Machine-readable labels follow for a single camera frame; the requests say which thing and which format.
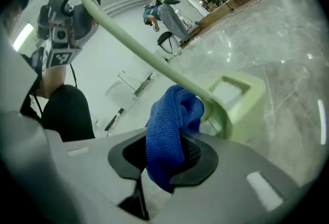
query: black cable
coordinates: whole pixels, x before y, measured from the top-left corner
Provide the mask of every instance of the black cable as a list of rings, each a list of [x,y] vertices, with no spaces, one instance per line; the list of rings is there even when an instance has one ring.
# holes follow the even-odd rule
[[[77,86],[77,77],[76,77],[76,73],[73,70],[72,64],[70,64],[70,67],[71,67],[71,70],[72,70],[74,82],[76,83],[76,88],[78,88],[78,86]]]
[[[39,101],[38,101],[38,99],[37,99],[36,95],[35,95],[35,94],[33,94],[33,97],[34,97],[34,99],[35,99],[35,101],[36,101],[36,104],[37,104],[37,105],[38,105],[38,107],[39,107],[39,110],[40,110],[40,114],[42,115],[42,109],[41,109],[40,103],[39,103]]]
[[[173,47],[171,46],[170,37],[168,38],[168,40],[169,40],[169,44],[170,44],[170,47],[171,47],[171,52],[166,51],[161,45],[159,45],[159,46],[160,46],[161,49],[163,49],[166,53],[173,54]]]

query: white appliance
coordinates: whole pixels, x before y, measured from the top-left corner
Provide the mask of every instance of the white appliance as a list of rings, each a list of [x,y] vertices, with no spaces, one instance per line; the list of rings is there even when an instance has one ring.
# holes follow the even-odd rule
[[[105,96],[124,110],[129,110],[137,101],[134,90],[123,81],[117,81],[106,91]]]

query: ceiling light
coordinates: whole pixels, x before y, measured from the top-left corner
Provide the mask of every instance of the ceiling light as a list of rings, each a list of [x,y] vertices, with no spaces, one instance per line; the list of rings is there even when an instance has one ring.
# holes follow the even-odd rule
[[[17,39],[13,44],[13,47],[16,51],[20,49],[20,47],[25,42],[29,34],[31,34],[32,30],[33,30],[33,26],[30,23],[26,24],[26,26],[21,31],[21,33],[19,34],[19,36],[17,37]]]

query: white wall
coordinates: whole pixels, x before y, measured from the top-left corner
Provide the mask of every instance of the white wall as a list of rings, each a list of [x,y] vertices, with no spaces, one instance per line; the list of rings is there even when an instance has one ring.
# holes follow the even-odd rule
[[[181,2],[175,5],[184,16],[194,20],[200,21],[203,17],[208,15],[208,12],[199,3],[200,0],[180,0]]]
[[[203,19],[204,16],[188,0],[179,1],[180,3],[175,5],[175,7],[181,11],[183,16],[193,21],[200,21]]]
[[[150,26],[144,25],[143,11],[143,7],[136,7],[116,15],[114,20],[147,50],[155,52],[158,37],[167,29],[160,25],[160,31],[155,32]],[[99,27],[85,44],[72,66],[76,73],[78,88],[85,94],[90,113],[94,120],[99,120],[101,128],[104,128],[120,109],[105,97],[106,90],[120,80],[117,75],[124,70],[137,80],[144,81],[153,72],[151,66],[136,57],[102,27]],[[65,84],[74,85],[69,67]],[[46,103],[47,100],[40,98],[42,108]]]

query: gray surface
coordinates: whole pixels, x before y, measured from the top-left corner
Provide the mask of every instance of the gray surface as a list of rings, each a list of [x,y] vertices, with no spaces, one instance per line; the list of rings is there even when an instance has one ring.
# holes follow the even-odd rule
[[[179,37],[182,41],[189,38],[189,33],[185,29],[184,24],[180,21],[179,17],[175,13],[175,10],[169,5],[160,5],[158,8],[158,15],[161,22],[166,28]]]
[[[153,223],[240,224],[266,214],[266,209],[246,180],[250,173],[262,176],[288,199],[297,185],[280,169],[244,145],[195,133],[218,154],[218,166],[202,184],[176,188]]]
[[[130,195],[135,182],[117,181],[119,177],[104,163],[111,148],[105,142],[124,140],[127,134],[93,139],[92,143],[71,142],[68,150],[88,146],[89,152],[69,157],[59,134],[44,131],[30,118],[18,113],[1,114],[0,127],[2,162],[46,218],[54,223],[142,223],[112,201]]]

